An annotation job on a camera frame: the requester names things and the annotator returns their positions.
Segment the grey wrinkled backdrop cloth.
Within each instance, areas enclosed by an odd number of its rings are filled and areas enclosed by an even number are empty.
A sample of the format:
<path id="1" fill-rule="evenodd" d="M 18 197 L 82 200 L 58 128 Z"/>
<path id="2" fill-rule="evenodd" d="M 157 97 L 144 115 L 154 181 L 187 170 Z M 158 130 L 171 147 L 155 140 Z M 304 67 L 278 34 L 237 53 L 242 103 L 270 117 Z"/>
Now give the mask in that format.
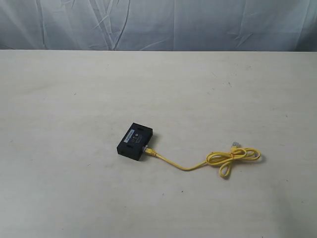
<path id="1" fill-rule="evenodd" d="M 0 47 L 314 52 L 317 3 L 314 0 L 3 0 Z"/>

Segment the small black electronic box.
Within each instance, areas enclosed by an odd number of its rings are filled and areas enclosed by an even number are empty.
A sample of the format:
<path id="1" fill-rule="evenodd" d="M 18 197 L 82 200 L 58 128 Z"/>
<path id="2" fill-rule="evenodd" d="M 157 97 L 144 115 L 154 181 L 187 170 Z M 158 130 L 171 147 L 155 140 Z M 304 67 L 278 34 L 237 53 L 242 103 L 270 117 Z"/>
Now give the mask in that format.
<path id="1" fill-rule="evenodd" d="M 121 156 L 139 161 L 152 135 L 152 128 L 132 123 L 117 146 L 117 153 Z"/>

